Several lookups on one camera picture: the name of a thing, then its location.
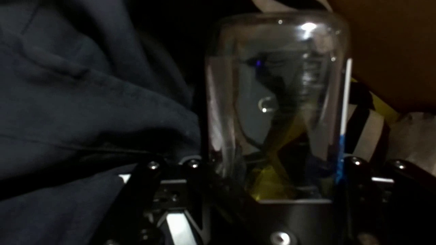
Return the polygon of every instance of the black metal frame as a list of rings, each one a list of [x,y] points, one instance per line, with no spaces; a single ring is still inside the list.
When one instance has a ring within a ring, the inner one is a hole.
[[[197,243],[284,243],[280,235],[291,245],[432,238],[423,234],[432,227],[423,219],[436,207],[436,178],[402,160],[387,163],[383,173],[387,177],[375,175],[363,159],[346,158],[334,201],[258,202],[198,159],[171,167],[152,160],[132,173],[92,243],[172,243],[162,219],[175,211],[188,213]]]

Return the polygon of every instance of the dark fabric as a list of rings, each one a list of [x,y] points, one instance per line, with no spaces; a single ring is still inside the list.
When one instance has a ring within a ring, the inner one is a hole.
[[[120,0],[0,1],[0,77],[2,245],[86,243],[119,174],[201,151],[191,88]]]

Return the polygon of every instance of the screw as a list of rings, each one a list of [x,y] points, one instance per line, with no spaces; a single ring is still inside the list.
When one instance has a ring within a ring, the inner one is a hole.
[[[270,239],[273,245],[297,245],[297,238],[284,231],[273,232]]]
[[[398,168],[405,168],[406,166],[402,163],[402,162],[395,162],[395,166],[398,167]]]
[[[175,193],[175,194],[172,196],[172,201],[173,201],[173,202],[177,202],[177,201],[179,201],[179,194]]]
[[[119,245],[116,241],[113,241],[113,239],[108,239],[107,242],[105,242],[105,245]]]
[[[142,230],[141,230],[141,235],[142,235],[142,239],[143,239],[143,241],[149,239],[149,230],[142,228]]]
[[[157,168],[160,168],[160,163],[153,160],[149,163],[149,168],[157,170]]]
[[[199,160],[192,159],[192,160],[188,162],[188,166],[191,168],[198,168],[201,166],[201,163],[199,163]]]

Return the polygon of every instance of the gray cloth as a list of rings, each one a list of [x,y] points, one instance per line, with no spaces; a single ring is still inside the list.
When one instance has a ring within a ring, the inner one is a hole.
[[[192,92],[124,1],[2,1],[0,77],[2,245],[86,243],[119,174],[199,153]]]

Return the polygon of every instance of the clear glass jar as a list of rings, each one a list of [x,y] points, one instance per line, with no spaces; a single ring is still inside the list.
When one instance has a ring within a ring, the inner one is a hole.
[[[250,13],[213,30],[210,162],[256,198],[331,196],[349,30],[331,12]]]

